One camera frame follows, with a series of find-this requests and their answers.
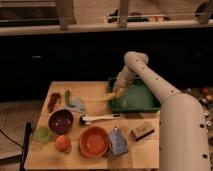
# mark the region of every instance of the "brush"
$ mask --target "brush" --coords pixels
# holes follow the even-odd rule
[[[80,124],[81,125],[90,125],[92,122],[98,121],[98,120],[111,120],[111,119],[118,119],[120,118],[119,114],[115,115],[102,115],[102,116],[80,116]]]

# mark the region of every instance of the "red object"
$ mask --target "red object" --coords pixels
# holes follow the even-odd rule
[[[71,149],[71,141],[70,138],[65,135],[60,135],[55,140],[55,147],[62,152],[70,151]]]
[[[209,93],[209,89],[208,89],[207,87],[202,87],[202,88],[200,89],[200,92],[201,92],[202,94],[208,94],[208,93]]]
[[[101,157],[108,147],[108,134],[99,126],[89,127],[80,137],[80,152],[84,157]]]

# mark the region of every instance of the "brown bowl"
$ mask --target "brown bowl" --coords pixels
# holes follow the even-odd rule
[[[109,147],[109,137],[105,129],[91,126],[83,132],[79,143],[84,157],[101,157]]]
[[[61,135],[69,132],[73,122],[73,115],[68,110],[58,110],[49,119],[50,129]]]

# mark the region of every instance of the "kitchen counter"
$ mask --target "kitchen counter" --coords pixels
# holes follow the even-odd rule
[[[86,106],[87,115],[112,114],[108,104],[101,101],[107,92],[107,82],[52,82],[44,102],[37,128],[48,126],[51,113],[47,105],[52,93],[59,92],[61,100],[55,105],[54,111],[65,106],[64,94],[70,90],[72,98],[80,97]],[[159,113],[121,114],[121,118],[108,121],[97,121],[98,125],[110,132],[114,127],[121,129],[127,140],[129,152],[120,156],[107,156],[100,158],[84,158],[79,153],[79,137],[88,126],[79,124],[80,113],[72,112],[74,121],[67,136],[71,139],[72,151],[64,154],[59,152],[54,141],[46,144],[31,141],[24,168],[26,170],[72,170],[72,169],[144,169],[159,168]],[[130,131],[149,121],[153,124],[155,132],[140,141],[135,141]]]

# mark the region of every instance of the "background wall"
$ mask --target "background wall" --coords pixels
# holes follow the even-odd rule
[[[145,52],[149,66],[178,88],[213,85],[213,28],[0,37],[0,99],[45,98],[51,81],[117,76],[124,54]]]

